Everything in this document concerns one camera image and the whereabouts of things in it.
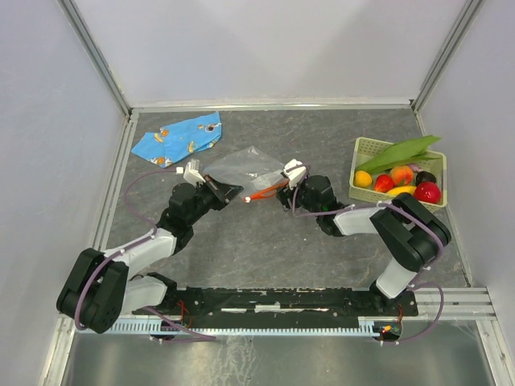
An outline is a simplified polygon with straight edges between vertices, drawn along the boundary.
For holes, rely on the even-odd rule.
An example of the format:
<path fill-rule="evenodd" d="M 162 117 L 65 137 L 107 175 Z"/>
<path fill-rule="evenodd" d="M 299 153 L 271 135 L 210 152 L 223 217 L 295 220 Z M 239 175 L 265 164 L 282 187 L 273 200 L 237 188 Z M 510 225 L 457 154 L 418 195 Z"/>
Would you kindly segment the red strawberry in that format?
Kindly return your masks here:
<path fill-rule="evenodd" d="M 373 190 L 379 193 L 387 193 L 388 191 L 395 188 L 395 184 L 392 178 L 387 174 L 379 175 L 376 178 Z"/>

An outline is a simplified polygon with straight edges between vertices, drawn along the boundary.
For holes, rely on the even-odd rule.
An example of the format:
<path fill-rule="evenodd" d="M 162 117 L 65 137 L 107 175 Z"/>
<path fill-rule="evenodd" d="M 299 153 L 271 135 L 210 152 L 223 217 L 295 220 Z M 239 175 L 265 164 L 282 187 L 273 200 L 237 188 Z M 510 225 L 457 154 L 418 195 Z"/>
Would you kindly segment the green leaf vegetable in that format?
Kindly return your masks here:
<path fill-rule="evenodd" d="M 396 166 L 430 160 L 432 157 L 427 154 L 428 147 L 440 139 L 441 137 L 428 135 L 422 138 L 413 138 L 394 143 L 372 159 L 359 165 L 356 171 L 365 171 L 373 175 L 384 170 L 393 169 Z"/>

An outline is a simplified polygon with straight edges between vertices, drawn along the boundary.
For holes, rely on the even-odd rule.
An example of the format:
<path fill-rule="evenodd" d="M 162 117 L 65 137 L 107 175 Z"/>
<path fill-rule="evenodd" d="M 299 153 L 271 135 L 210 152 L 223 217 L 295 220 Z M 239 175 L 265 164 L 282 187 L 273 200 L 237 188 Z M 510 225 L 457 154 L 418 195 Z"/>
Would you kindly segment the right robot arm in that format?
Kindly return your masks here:
<path fill-rule="evenodd" d="M 401 295 L 424 269 L 441 257 L 451 241 L 447 226 L 409 193 L 374 205 L 357 207 L 339 202 L 329 178 L 313 175 L 276 190 L 283 207 L 313 216 L 329 236 L 378 235 L 392 259 L 371 285 L 369 305 L 378 314 L 398 306 Z"/>

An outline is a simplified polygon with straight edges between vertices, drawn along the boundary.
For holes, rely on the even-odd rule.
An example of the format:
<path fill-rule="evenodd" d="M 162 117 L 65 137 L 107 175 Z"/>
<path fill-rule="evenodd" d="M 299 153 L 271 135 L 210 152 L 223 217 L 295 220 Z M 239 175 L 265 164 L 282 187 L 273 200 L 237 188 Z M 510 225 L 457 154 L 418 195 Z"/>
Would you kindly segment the small orange mango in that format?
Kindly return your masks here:
<path fill-rule="evenodd" d="M 354 173 L 353 184 L 355 187 L 366 189 L 370 187 L 372 183 L 373 177 L 366 171 L 358 170 Z"/>

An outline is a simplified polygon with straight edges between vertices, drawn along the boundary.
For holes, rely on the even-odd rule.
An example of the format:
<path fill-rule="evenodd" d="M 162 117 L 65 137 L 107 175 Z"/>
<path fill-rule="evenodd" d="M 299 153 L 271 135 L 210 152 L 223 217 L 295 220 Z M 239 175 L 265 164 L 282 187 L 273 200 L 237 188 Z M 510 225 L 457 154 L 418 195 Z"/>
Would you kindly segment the clear zip top bag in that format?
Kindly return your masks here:
<path fill-rule="evenodd" d="M 221 183 L 241 185 L 236 201 L 250 203 L 275 197 L 275 186 L 287 180 L 284 164 L 254 146 L 224 156 L 204 168 L 204 173 Z"/>

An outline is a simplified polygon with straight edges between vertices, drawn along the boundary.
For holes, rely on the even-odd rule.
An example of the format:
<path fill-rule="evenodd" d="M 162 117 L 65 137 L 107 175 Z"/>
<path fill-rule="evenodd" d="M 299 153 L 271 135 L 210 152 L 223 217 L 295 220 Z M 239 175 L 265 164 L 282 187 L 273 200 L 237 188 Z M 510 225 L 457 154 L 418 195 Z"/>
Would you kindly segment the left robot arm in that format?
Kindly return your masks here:
<path fill-rule="evenodd" d="M 153 273 L 135 275 L 156 261 L 182 251 L 194 235 L 193 226 L 209 211 L 219 211 L 242 191 L 240 185 L 221 183 L 206 175 L 196 183 L 180 183 L 157 224 L 143 236 L 119 247 L 83 250 L 56 300 L 56 309 L 76 328 L 106 332 L 120 315 L 153 306 L 168 314 L 178 304 L 176 284 Z"/>

